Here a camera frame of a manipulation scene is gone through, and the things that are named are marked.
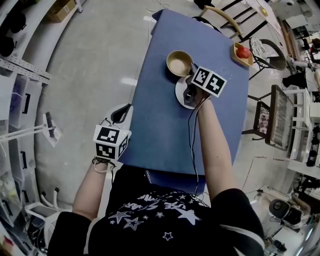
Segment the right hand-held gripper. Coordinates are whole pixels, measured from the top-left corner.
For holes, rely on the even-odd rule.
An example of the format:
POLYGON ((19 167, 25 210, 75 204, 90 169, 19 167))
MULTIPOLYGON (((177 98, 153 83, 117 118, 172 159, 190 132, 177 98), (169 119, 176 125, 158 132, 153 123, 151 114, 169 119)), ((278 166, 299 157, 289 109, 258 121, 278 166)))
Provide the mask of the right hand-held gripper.
POLYGON ((193 76, 192 83, 208 94, 218 98, 227 84, 227 80, 214 71, 197 66, 193 62, 190 64, 190 67, 189 75, 193 76))

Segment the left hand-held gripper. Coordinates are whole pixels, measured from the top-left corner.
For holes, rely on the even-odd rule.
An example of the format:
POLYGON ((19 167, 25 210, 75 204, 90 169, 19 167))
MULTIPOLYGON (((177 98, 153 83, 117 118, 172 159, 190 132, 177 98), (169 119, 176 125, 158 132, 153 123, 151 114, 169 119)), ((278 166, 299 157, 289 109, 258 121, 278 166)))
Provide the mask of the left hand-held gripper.
POLYGON ((96 125, 93 142, 96 157, 117 161, 128 147, 134 107, 120 104, 110 109, 106 117, 96 125))

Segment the wooden bowl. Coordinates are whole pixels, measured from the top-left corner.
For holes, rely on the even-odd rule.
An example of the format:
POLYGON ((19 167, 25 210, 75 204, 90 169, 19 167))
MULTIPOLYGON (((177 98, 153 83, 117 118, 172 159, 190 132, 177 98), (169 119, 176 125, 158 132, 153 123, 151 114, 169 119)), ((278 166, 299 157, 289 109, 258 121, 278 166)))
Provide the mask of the wooden bowl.
POLYGON ((181 50, 172 51, 166 58, 166 66, 169 71, 178 77, 187 76, 191 69, 193 63, 192 57, 181 50))

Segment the white plate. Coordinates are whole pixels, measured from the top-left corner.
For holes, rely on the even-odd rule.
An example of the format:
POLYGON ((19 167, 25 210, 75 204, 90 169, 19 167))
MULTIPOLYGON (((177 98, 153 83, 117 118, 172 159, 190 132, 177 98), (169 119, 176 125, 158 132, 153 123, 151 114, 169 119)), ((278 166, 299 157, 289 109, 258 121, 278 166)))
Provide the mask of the white plate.
POLYGON ((192 83, 193 75, 181 77, 175 85, 177 101, 186 109, 193 110, 197 106, 198 90, 192 83))

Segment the person's right forearm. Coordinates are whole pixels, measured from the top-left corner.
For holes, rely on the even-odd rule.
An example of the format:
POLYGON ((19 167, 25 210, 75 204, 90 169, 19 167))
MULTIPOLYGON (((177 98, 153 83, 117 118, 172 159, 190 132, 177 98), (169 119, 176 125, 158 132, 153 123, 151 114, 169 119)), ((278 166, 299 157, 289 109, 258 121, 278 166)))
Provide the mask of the person's right forearm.
POLYGON ((197 119, 206 186, 213 200, 219 193, 237 187, 231 152, 209 99, 198 108, 197 119))

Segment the person's left forearm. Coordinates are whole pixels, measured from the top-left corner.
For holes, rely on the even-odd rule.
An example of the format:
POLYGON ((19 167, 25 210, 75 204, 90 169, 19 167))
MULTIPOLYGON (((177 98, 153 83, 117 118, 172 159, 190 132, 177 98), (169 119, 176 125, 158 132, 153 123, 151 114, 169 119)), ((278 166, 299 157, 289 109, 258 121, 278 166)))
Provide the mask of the person's left forearm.
POLYGON ((103 217, 112 206, 112 182, 107 175, 108 164, 96 159, 75 195, 72 212, 90 221, 103 217))

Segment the blue tablecloth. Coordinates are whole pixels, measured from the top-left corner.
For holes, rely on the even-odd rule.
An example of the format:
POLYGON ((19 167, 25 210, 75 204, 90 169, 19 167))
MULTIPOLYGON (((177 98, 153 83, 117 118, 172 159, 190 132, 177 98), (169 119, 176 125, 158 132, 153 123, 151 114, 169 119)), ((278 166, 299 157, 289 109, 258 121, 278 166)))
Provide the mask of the blue tablecloth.
POLYGON ((147 170, 203 175, 200 141, 189 146, 191 111, 177 101, 176 80, 167 69, 167 56, 184 51, 197 65, 226 80, 220 96, 211 101, 232 158, 245 121, 250 72, 232 60, 234 43, 222 33, 168 9, 155 18, 132 101, 130 141, 119 160, 147 170))

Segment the wooden square tray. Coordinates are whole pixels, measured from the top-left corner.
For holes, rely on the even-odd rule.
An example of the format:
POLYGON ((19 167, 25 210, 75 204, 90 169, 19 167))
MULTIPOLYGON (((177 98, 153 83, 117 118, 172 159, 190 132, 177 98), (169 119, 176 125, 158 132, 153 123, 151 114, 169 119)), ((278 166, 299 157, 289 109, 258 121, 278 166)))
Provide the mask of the wooden square tray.
POLYGON ((231 55, 231 58, 237 62, 238 64, 244 66, 244 67, 252 67, 253 64, 254 64, 254 58, 253 58, 253 54, 251 52, 251 56, 249 57, 249 59, 241 59, 241 58, 238 58, 237 55, 236 55, 236 50, 238 47, 241 47, 243 46, 241 43, 238 43, 238 42, 234 42, 233 46, 230 48, 230 55, 231 55))

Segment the red fruit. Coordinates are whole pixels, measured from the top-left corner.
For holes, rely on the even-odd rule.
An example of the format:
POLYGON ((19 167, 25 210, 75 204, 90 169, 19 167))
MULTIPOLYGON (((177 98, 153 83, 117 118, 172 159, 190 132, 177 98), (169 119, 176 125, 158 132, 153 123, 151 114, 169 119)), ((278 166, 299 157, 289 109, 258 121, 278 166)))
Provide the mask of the red fruit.
POLYGON ((251 56, 251 51, 249 48, 239 46, 236 50, 236 55, 240 59, 249 59, 251 56))

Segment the wooden curved chair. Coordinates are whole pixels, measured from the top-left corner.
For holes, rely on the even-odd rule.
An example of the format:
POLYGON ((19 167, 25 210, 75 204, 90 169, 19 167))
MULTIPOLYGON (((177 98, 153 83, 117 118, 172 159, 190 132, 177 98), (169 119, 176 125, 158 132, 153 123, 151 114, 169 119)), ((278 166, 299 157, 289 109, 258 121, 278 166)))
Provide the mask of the wooden curved chair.
POLYGON ((200 15, 199 16, 194 16, 194 17, 192 17, 192 19, 194 19, 194 20, 206 25, 209 28, 212 28, 212 29, 220 32, 220 30, 218 28, 213 26, 207 19, 203 18, 204 14, 207 11, 215 12, 219 16, 223 17, 227 21, 227 24, 230 24, 235 29, 236 32, 235 32, 235 34, 233 34, 232 36, 229 37, 230 39, 232 39, 232 38, 234 38, 236 36, 240 37, 240 36, 243 35, 243 32, 242 32, 240 26, 238 25, 238 23, 231 16, 229 16, 227 13, 225 13, 221 9, 218 9, 216 7, 213 7, 213 6, 204 5, 204 9, 200 13, 200 15))

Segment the round patterned seat cushion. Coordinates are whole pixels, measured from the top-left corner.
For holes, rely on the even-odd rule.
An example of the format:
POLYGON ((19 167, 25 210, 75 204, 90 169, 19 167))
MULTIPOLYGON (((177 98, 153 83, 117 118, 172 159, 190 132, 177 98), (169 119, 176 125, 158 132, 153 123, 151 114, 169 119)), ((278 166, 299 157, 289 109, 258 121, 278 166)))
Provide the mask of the round patterned seat cushion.
POLYGON ((252 55, 263 60, 267 60, 266 50, 260 39, 251 37, 249 40, 249 46, 251 47, 252 55))

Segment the white dustpan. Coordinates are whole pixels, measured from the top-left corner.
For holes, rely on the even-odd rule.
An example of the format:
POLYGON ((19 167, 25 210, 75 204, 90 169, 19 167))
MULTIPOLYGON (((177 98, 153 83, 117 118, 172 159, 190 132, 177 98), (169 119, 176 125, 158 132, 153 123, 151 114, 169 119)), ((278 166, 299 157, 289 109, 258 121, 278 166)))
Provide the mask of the white dustpan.
POLYGON ((57 146, 57 143, 62 138, 62 135, 62 131, 57 127, 54 121, 52 121, 52 127, 44 131, 44 136, 54 148, 57 146))

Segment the black metal chair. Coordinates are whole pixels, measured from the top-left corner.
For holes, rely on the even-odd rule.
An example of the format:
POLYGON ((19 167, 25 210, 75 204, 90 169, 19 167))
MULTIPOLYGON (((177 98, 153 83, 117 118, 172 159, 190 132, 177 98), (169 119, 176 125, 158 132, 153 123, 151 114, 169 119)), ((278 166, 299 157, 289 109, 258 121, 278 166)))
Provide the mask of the black metal chair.
POLYGON ((260 140, 265 140, 267 136, 267 132, 261 131, 260 128, 260 116, 261 114, 269 114, 270 113, 270 107, 265 104, 262 99, 270 96, 272 93, 269 92, 265 94, 264 96, 261 97, 255 97, 252 95, 248 95, 247 97, 249 99, 252 99, 256 101, 256 109, 255 109, 255 114, 254 114, 254 121, 253 121, 253 128, 249 130, 244 130, 242 131, 242 135, 256 135, 259 136, 259 138, 253 138, 253 141, 260 141, 260 140))

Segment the dark wicker chair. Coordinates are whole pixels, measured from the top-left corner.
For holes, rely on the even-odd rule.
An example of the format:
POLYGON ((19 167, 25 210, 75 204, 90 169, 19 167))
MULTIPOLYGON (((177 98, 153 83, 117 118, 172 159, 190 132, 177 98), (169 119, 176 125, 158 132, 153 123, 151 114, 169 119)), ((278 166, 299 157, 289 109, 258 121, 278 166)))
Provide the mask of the dark wicker chair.
POLYGON ((256 72, 254 75, 252 75, 249 78, 249 80, 254 78, 256 75, 258 75, 264 69, 274 69, 274 70, 278 70, 278 71, 283 71, 286 68, 286 57, 283 54, 282 50, 273 41, 271 41, 269 39, 259 39, 259 40, 261 40, 264 49, 265 49, 265 46, 270 47, 276 53, 276 56, 267 56, 266 49, 265 49, 265 53, 267 56, 267 60, 261 59, 261 58, 253 55, 254 64, 258 65, 259 71, 256 72))

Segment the checked seat cushion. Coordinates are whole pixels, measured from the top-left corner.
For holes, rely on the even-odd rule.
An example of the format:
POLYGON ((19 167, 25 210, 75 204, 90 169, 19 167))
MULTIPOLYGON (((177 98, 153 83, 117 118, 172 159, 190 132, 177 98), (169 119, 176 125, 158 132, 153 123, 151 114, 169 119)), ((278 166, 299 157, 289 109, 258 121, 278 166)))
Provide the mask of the checked seat cushion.
POLYGON ((259 113, 258 130, 261 133, 266 134, 269 125, 269 111, 266 108, 262 108, 259 113))

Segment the white table with black legs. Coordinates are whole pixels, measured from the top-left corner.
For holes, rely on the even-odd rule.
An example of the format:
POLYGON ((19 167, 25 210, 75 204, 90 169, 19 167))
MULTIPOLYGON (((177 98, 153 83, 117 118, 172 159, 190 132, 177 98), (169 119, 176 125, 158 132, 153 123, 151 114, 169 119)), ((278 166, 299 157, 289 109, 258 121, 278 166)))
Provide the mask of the white table with black legs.
POLYGON ((242 33, 238 35, 241 43, 247 41, 266 25, 281 36, 281 26, 271 7, 271 2, 271 0, 233 0, 222 7, 222 11, 234 11, 232 18, 236 25, 227 22, 221 28, 231 28, 234 32, 237 31, 236 27, 242 29, 242 33))

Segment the clear plastic storage bins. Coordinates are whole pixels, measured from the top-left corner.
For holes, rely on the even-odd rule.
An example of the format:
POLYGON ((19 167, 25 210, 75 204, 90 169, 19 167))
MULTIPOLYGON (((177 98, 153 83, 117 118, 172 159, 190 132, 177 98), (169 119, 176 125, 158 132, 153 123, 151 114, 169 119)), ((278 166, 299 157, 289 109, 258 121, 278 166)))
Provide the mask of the clear plastic storage bins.
POLYGON ((0 89, 0 218, 11 227, 25 205, 39 201, 35 136, 9 141, 1 136, 35 125, 41 92, 40 82, 22 75, 8 89, 0 89))

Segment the white metal shelving unit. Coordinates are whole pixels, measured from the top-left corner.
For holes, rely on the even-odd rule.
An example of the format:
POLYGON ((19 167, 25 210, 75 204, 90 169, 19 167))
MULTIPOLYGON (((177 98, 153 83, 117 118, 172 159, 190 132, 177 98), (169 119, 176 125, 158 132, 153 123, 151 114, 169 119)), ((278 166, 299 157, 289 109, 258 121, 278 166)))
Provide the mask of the white metal shelving unit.
MULTIPOLYGON (((64 20, 52 22, 48 19, 47 13, 55 1, 0 0, 0 38, 10 37, 16 42, 10 56, 0 55, 0 90, 14 85, 18 75, 40 82, 42 91, 50 84, 52 75, 47 68, 52 54, 74 14, 82 12, 85 0, 74 0, 75 8, 64 20), (18 12, 25 14, 26 27, 18 33, 12 33, 7 17, 10 13, 18 12)), ((38 106, 33 127, 43 124, 45 113, 39 112, 38 106)), ((39 220, 32 234, 28 234, 28 229, 32 227, 32 222, 37 217, 26 213, 25 206, 16 218, 14 226, 8 225, 0 218, 0 247, 13 256, 42 256, 46 253, 49 242, 48 231, 52 226, 39 220)))

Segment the black star-print shirt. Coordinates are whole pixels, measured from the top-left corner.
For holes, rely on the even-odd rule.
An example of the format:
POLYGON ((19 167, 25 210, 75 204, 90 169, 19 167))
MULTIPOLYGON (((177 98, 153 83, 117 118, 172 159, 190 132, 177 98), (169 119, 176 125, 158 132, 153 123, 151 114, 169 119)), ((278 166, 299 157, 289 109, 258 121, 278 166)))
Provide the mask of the black star-print shirt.
POLYGON ((117 172, 105 216, 58 216, 48 256, 264 256, 264 231, 248 197, 232 188, 204 206, 151 184, 142 169, 117 172))

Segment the white rack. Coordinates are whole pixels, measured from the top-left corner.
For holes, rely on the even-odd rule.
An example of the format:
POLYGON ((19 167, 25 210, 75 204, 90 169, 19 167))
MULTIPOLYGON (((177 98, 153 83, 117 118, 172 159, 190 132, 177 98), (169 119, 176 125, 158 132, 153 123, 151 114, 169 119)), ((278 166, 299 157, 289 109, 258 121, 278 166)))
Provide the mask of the white rack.
POLYGON ((305 89, 284 92, 293 99, 293 130, 287 154, 288 169, 320 179, 320 148, 312 144, 316 124, 310 117, 312 93, 305 89))

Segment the cardboard box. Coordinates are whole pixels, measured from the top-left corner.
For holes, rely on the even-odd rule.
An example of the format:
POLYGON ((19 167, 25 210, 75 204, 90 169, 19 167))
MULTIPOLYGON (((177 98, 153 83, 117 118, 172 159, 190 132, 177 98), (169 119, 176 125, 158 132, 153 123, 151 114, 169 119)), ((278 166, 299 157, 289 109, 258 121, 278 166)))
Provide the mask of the cardboard box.
POLYGON ((75 7, 74 0, 56 0, 46 16, 51 22, 60 23, 75 7))

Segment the black bag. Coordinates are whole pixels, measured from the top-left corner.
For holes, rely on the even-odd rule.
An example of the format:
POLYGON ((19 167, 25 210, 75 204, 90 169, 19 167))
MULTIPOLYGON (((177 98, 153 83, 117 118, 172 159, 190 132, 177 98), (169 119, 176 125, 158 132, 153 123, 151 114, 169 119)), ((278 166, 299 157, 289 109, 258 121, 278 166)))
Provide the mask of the black bag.
POLYGON ((0 55, 3 57, 9 57, 16 48, 16 41, 11 37, 0 37, 0 55))
POLYGON ((10 13, 7 16, 9 29, 13 34, 22 31, 26 27, 26 16, 22 12, 10 13))

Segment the grey round device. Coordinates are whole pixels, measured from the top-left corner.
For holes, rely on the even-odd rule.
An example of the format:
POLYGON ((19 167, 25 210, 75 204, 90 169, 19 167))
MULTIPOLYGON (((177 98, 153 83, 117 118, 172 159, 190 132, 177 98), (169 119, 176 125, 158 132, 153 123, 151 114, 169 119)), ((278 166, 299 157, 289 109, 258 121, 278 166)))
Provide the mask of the grey round device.
POLYGON ((281 225, 298 229, 302 226, 302 211, 281 199, 274 199, 269 204, 269 212, 281 225))

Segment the white-handled broom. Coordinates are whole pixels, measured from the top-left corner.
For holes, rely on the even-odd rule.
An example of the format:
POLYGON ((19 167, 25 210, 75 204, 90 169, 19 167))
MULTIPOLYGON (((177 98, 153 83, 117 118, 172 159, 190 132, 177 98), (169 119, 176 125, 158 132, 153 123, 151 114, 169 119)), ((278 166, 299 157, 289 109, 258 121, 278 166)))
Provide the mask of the white-handled broom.
POLYGON ((41 125, 0 135, 0 143, 8 142, 10 140, 18 139, 29 135, 34 135, 37 133, 43 133, 46 137, 55 138, 56 126, 54 126, 54 122, 50 112, 46 112, 45 114, 43 114, 42 120, 43 123, 41 125))

